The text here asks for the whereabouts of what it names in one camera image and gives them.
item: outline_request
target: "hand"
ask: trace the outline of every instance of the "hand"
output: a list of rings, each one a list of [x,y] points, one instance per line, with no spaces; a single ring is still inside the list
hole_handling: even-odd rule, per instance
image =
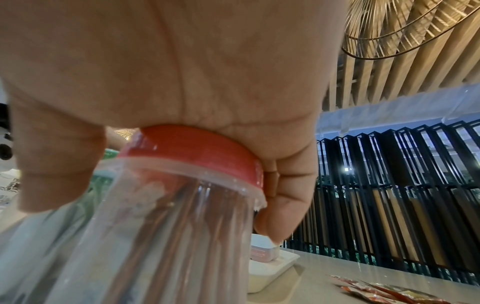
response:
[[[86,189],[105,127],[196,126],[264,163],[255,226],[280,242],[308,210],[315,124],[344,22],[342,1],[0,2],[0,76],[22,170],[21,209]]]

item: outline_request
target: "beige tabletop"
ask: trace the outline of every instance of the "beige tabletop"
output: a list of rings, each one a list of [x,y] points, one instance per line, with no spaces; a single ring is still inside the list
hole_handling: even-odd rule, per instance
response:
[[[258,293],[248,295],[248,303],[360,304],[361,299],[345,294],[330,278],[340,275],[366,282],[393,284],[427,292],[445,300],[478,304],[480,287],[442,279],[354,263],[318,254],[285,249],[300,255],[295,265]]]

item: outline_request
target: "white tray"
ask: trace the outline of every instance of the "white tray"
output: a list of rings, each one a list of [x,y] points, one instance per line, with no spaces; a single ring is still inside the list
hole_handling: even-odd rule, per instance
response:
[[[268,263],[250,260],[248,265],[248,293],[259,292],[287,269],[292,267],[300,256],[280,250],[280,256]]]

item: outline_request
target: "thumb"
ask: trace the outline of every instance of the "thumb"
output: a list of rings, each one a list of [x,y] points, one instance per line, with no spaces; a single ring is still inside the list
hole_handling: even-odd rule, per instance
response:
[[[105,129],[7,87],[19,208],[41,212],[80,197],[104,153]]]

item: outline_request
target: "small plastic tub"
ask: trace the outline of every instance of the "small plastic tub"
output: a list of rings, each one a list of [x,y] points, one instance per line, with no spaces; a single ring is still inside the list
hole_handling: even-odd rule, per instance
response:
[[[275,245],[267,236],[251,235],[250,258],[257,262],[268,263],[278,258],[280,246]]]

